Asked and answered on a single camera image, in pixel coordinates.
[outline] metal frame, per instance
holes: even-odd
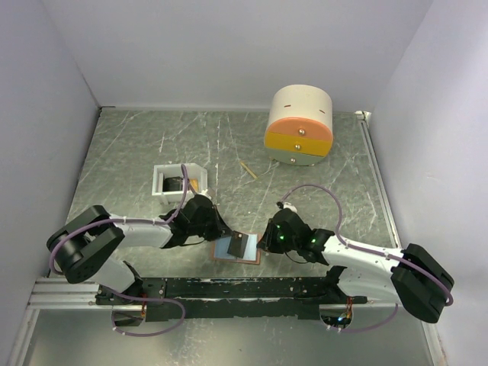
[[[368,158],[373,169],[373,176],[380,195],[381,207],[387,221],[387,228],[391,242],[396,248],[401,249],[400,238],[393,220],[387,193],[384,188],[380,169],[374,154],[374,147],[368,129],[367,120],[358,121],[363,135],[363,141],[367,149]],[[98,293],[98,284],[95,282],[83,282],[81,284],[69,284],[64,278],[39,278],[30,295],[27,309],[21,323],[14,347],[8,361],[8,366],[22,366],[34,333],[37,318],[41,310],[140,310],[139,305],[97,305],[95,295]],[[368,301],[366,304],[358,304],[356,307],[392,307],[388,301]],[[321,310],[334,309],[341,305],[320,305]],[[432,361],[438,366],[447,366],[447,360],[438,335],[437,327],[433,324],[423,323],[425,337],[429,346]]]

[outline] white wall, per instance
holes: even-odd
[[[266,109],[307,83],[336,111],[376,105],[432,3],[43,1],[102,105]]]
[[[96,106],[40,0],[0,2],[0,364],[63,225]]]
[[[488,3],[434,1],[373,112],[403,244],[453,275],[438,325],[451,365],[486,364]]]

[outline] gray marble surface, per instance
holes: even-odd
[[[172,207],[152,197],[153,166],[195,162],[208,170],[208,184],[224,220],[235,230],[262,233],[275,203],[292,186],[317,183],[342,203],[342,233],[350,239],[393,247],[381,210],[361,129],[354,114],[334,114],[330,154],[312,167],[272,161],[263,148],[268,114],[262,112],[120,111],[104,109],[80,175],[69,219],[93,204],[128,217],[156,217]],[[239,164],[244,161],[254,179]],[[311,227],[332,229],[337,208],[317,189],[289,200]],[[320,276],[323,265],[299,265],[284,255],[263,255],[260,265],[216,262],[211,244],[174,249],[129,248],[116,252],[142,276]]]

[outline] white plastic bin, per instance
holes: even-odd
[[[198,164],[185,164],[188,178],[198,180],[197,192],[205,192],[207,190],[207,170]],[[181,172],[181,164],[171,165],[154,165],[154,173],[152,176],[152,195],[158,197],[162,204],[170,204],[181,201],[183,191],[163,192],[162,183],[166,178],[183,177]],[[185,201],[193,198],[193,192],[188,189]]]

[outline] purple cable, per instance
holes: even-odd
[[[183,203],[185,202],[186,199],[186,194],[188,191],[188,186],[190,186],[191,191],[196,194],[197,192],[193,189],[193,187],[190,185],[190,181],[188,179],[188,172],[186,170],[186,166],[184,164],[181,164],[181,172],[183,173],[183,197],[181,197],[181,201],[176,207],[175,212],[164,221],[153,221],[151,219],[124,219],[124,218],[112,218],[112,219],[105,219],[105,220],[100,220],[100,221],[95,221],[94,223],[90,223],[89,225],[86,225],[84,227],[80,227],[79,229],[73,231],[72,233],[68,234],[65,238],[61,239],[56,246],[54,247],[53,251],[51,252],[51,256],[49,257],[49,267],[51,271],[56,273],[57,275],[63,275],[61,271],[58,271],[55,266],[54,262],[56,260],[56,254],[57,252],[64,246],[64,244],[70,240],[71,238],[86,233],[88,230],[93,229],[94,227],[105,225],[107,223],[146,223],[149,225],[166,225],[168,223],[171,223],[175,217],[179,214],[180,209],[183,207]],[[116,332],[119,332],[120,334],[124,334],[126,336],[134,336],[134,337],[152,337],[152,336],[158,336],[160,334],[164,334],[167,332],[170,332],[174,328],[180,326],[183,323],[183,320],[185,319],[186,315],[186,310],[185,307],[183,306],[182,303],[180,303],[177,300],[173,299],[162,299],[158,297],[133,297],[133,296],[128,296],[126,294],[121,294],[120,292],[117,292],[115,290],[112,290],[109,288],[109,290],[116,296],[122,297],[127,300],[132,300],[132,301],[146,301],[146,302],[159,302],[159,303],[174,303],[178,305],[181,308],[181,318],[180,320],[174,324],[173,326],[170,326],[169,328],[166,328],[162,331],[159,332],[154,332],[154,333],[146,333],[146,334],[139,334],[139,333],[132,333],[132,332],[124,332],[123,330],[117,328],[115,326],[115,319],[114,319],[114,314],[112,313],[112,325],[114,327],[114,330]]]
[[[335,204],[337,205],[337,208],[339,210],[339,218],[337,219],[337,224],[335,225],[336,228],[334,229],[334,233],[337,236],[337,239],[338,239],[338,241],[340,241],[341,244],[343,244],[346,247],[353,248],[355,250],[359,250],[361,252],[366,252],[366,253],[369,253],[369,254],[378,255],[380,257],[394,259],[394,260],[396,260],[396,261],[398,261],[400,263],[403,263],[404,265],[407,265],[407,266],[415,269],[416,271],[418,271],[421,274],[423,274],[424,276],[426,276],[429,280],[431,280],[432,282],[434,282],[437,286],[439,286],[441,288],[441,290],[444,292],[444,294],[448,298],[448,302],[446,302],[445,306],[449,307],[450,305],[452,305],[454,303],[454,298],[452,297],[451,292],[449,291],[449,289],[446,286],[444,286],[444,284],[442,282],[440,282],[440,280],[438,280],[432,274],[428,273],[425,269],[420,268],[418,265],[415,265],[412,262],[409,262],[406,259],[401,258],[401,257],[398,257],[398,256],[393,255],[393,254],[384,255],[383,252],[380,252],[380,251],[377,251],[377,250],[374,250],[374,249],[363,248],[361,246],[356,246],[354,244],[347,243],[344,240],[344,238],[341,236],[340,232],[339,232],[339,230],[341,228],[341,225],[342,225],[342,206],[341,206],[341,203],[339,202],[339,199],[336,197],[336,195],[333,194],[332,191],[330,191],[328,188],[326,188],[326,187],[324,187],[322,185],[315,185],[313,183],[304,184],[304,185],[298,185],[298,186],[293,187],[292,189],[290,189],[281,198],[281,202],[284,202],[284,200],[286,200],[290,196],[290,194],[292,194],[297,189],[302,188],[302,187],[315,187],[315,188],[321,189],[322,191],[325,191],[335,201]],[[368,330],[372,330],[372,329],[379,328],[380,326],[382,326],[382,325],[388,323],[389,321],[391,321],[392,318],[394,318],[395,315],[397,314],[397,311],[398,311],[398,304],[395,304],[395,310],[384,321],[382,321],[382,322],[380,322],[378,324],[375,324],[373,326],[368,326],[366,328],[350,329],[350,330],[344,329],[344,330],[342,330],[342,332],[359,333],[359,332],[366,332]]]
[[[173,303],[175,305],[178,305],[181,308],[181,317],[180,317],[180,319],[178,320],[178,322],[176,324],[173,324],[172,326],[170,326],[170,327],[168,327],[166,329],[160,330],[158,332],[153,332],[153,333],[125,332],[125,331],[123,331],[122,329],[120,329],[119,327],[117,327],[115,325],[115,313],[112,313],[112,326],[113,326],[113,330],[115,332],[117,332],[117,333],[120,333],[123,336],[131,336],[131,337],[153,337],[153,336],[159,336],[161,334],[164,334],[164,333],[167,333],[167,332],[171,332],[175,328],[178,328],[183,323],[183,321],[185,320],[185,316],[186,316],[185,307],[183,306],[182,303],[180,303],[177,300],[164,299],[164,298],[159,299],[157,297],[135,297],[135,296],[129,296],[129,295],[126,295],[126,294],[121,294],[120,292],[116,292],[116,291],[112,290],[111,288],[108,288],[108,287],[106,287],[106,288],[108,290],[110,290],[115,296],[122,297],[123,299],[126,299],[126,300],[145,301],[145,302],[151,302],[151,303]]]

